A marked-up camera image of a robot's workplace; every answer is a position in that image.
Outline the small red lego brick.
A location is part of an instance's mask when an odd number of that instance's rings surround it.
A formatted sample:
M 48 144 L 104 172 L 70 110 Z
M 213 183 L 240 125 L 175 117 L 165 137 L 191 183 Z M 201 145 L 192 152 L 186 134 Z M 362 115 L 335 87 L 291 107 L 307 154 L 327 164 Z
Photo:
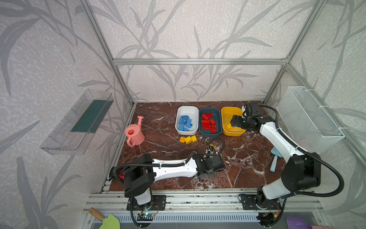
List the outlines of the small red lego brick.
M 212 126 L 215 126 L 216 125 L 216 122 L 215 122 L 214 119 L 210 119 L 209 122 L 210 122 L 210 125 L 212 125 Z

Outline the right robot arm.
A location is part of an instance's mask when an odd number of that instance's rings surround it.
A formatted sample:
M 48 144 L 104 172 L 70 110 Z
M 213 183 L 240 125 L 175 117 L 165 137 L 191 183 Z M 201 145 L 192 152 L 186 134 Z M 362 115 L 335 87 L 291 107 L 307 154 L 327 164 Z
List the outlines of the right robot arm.
M 232 127 L 263 135 L 286 162 L 281 177 L 259 188 L 258 193 L 268 200 L 284 199 L 295 195 L 327 198 L 341 193 L 345 186 L 342 175 L 323 161 L 318 153 L 308 152 L 282 131 L 278 124 L 278 114 L 275 114 L 275 117 L 262 115 L 259 110 L 261 107 L 262 104 L 248 103 L 243 107 L 240 115 L 233 115 L 230 120 Z M 322 166 L 335 174 L 338 187 L 328 193 L 309 192 L 309 189 L 320 186 Z

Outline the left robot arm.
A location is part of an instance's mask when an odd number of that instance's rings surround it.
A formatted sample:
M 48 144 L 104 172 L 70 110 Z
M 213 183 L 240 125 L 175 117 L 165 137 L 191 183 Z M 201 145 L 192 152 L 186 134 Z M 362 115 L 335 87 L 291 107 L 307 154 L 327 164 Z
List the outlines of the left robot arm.
M 192 152 L 181 160 L 153 159 L 144 154 L 134 162 L 111 169 L 110 177 L 124 185 L 124 196 L 140 207 L 153 204 L 151 185 L 157 181 L 174 177 L 215 177 L 225 170 L 221 152 L 209 146 L 205 153 Z

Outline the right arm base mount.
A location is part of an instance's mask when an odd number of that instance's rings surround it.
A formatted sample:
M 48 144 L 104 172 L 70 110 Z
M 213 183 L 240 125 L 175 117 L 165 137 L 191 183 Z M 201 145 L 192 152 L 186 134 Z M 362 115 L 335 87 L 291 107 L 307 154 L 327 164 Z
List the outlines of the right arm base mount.
M 277 210 L 282 209 L 279 199 L 266 199 L 262 194 L 239 194 L 238 200 L 243 210 Z

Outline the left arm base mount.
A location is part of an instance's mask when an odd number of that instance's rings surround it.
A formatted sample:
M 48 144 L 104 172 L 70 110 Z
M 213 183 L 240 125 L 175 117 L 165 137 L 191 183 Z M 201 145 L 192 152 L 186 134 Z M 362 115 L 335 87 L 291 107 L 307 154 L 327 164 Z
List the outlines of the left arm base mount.
M 166 195 L 147 195 L 145 197 L 131 197 L 128 200 L 127 210 L 165 210 Z

